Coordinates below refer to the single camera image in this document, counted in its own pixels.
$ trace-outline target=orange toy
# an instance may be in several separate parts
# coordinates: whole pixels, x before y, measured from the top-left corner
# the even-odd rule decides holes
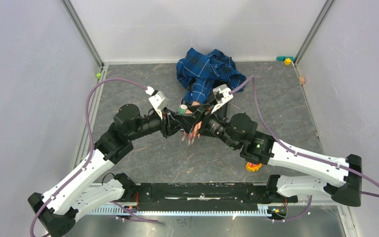
[[[246,169],[250,172],[258,171],[261,166],[262,166],[261,163],[259,163],[259,164],[253,164],[250,162],[246,163]]]

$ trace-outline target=small beige block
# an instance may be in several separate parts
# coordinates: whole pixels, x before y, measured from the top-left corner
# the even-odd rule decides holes
[[[299,77],[300,84],[303,85],[305,83],[305,80],[303,77]]]

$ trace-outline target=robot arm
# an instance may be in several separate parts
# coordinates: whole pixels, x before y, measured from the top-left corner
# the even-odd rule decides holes
[[[261,191],[269,203],[281,202],[285,197],[296,195],[330,195],[333,200],[351,206],[360,205],[361,178],[339,169],[339,167],[309,160],[285,150],[271,136],[256,131],[258,124],[246,114],[236,114],[229,122],[218,117],[214,112],[232,97],[229,89],[213,90],[217,102],[190,107],[192,114],[178,114],[166,108],[169,99],[160,91],[152,92],[149,99],[153,113],[140,115],[136,105],[122,106],[114,117],[114,122],[107,132],[95,143],[94,155],[87,168],[83,165],[89,159],[84,157],[68,176],[44,194],[34,193],[28,198],[34,212],[44,205],[44,200],[51,199],[38,217],[51,236],[63,236],[82,216],[89,211],[112,200],[130,200],[134,195],[134,183],[127,177],[116,175],[108,183],[82,194],[83,191],[101,174],[116,165],[132,149],[132,140],[160,131],[165,138],[174,135],[181,128],[189,133],[194,124],[202,121],[201,130],[208,130],[226,143],[231,149],[241,149],[240,156],[248,162],[277,165],[301,171],[312,176],[287,177],[271,175],[265,190]],[[334,161],[361,171],[361,158],[350,155],[347,158],[328,157],[287,144],[295,151],[313,155],[321,159]],[[58,195],[52,194],[58,187],[65,185],[79,169],[82,169]]]

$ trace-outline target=plaid fabric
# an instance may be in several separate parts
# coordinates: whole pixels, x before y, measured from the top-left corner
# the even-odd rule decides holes
[[[177,63],[177,79],[184,88],[188,88],[194,79],[191,91],[187,92],[183,100],[190,104],[193,101],[203,104],[213,90],[215,80],[228,82],[233,90],[244,82],[246,77],[236,70],[231,57],[219,50],[214,49],[204,55],[191,48],[185,58]]]

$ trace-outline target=gray floor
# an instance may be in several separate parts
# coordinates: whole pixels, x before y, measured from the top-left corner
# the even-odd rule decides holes
[[[264,119],[280,139],[304,149],[321,153],[304,95],[294,68],[282,62],[240,62],[237,69],[257,79],[257,93]],[[107,79],[128,78],[161,90],[169,97],[168,108],[178,108],[185,89],[176,80],[175,64],[110,65]],[[228,117],[246,112],[260,123],[253,101],[251,83],[230,102]],[[93,129],[95,141],[113,122],[118,109],[136,104],[141,114],[151,108],[148,96],[125,82],[104,85]],[[258,130],[266,132],[259,125]],[[282,167],[263,166],[248,172],[239,151],[232,151],[219,139],[201,137],[188,146],[177,133],[167,140],[155,133],[133,141],[134,150],[109,172],[125,172],[135,182],[266,182],[271,174],[300,175]]]
[[[303,207],[289,207],[289,216]],[[344,237],[336,207],[312,207],[309,216],[273,224],[263,217],[148,217],[160,224],[123,223],[112,216],[84,216],[66,237]]]

